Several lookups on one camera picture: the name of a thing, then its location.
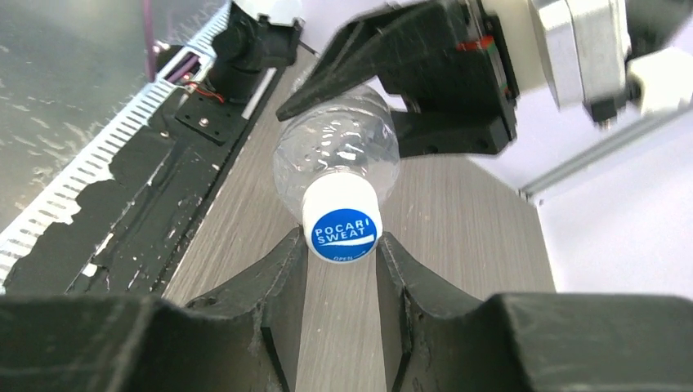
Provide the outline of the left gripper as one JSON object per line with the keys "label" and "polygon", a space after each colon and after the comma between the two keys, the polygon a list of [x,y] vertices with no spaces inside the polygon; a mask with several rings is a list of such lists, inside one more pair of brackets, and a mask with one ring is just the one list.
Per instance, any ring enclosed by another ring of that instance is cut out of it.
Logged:
{"label": "left gripper", "polygon": [[480,1],[422,1],[362,14],[334,35],[280,121],[378,76],[400,156],[500,154],[516,137],[519,95],[497,15]]}

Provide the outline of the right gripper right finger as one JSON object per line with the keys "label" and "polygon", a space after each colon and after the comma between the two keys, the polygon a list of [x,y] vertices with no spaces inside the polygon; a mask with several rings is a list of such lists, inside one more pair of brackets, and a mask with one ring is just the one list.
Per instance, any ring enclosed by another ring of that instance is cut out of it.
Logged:
{"label": "right gripper right finger", "polygon": [[482,301],[389,233],[376,251],[390,391],[689,391],[692,303],[501,293]]}

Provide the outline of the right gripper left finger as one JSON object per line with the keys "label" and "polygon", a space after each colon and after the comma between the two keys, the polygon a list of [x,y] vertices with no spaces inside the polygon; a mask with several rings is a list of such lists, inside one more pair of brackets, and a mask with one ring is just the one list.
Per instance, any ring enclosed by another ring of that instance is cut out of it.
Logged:
{"label": "right gripper left finger", "polygon": [[308,251],[292,229],[179,306],[153,295],[3,296],[4,391],[292,391]]}

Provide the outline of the clear plastic bottle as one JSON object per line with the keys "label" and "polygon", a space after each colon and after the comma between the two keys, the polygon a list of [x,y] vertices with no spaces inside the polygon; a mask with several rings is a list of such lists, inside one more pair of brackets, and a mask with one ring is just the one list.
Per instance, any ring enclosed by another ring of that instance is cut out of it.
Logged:
{"label": "clear plastic bottle", "polygon": [[400,151],[391,110],[370,85],[355,87],[284,122],[273,153],[279,199],[297,219],[308,186],[324,174],[365,178],[383,205],[399,175]]}

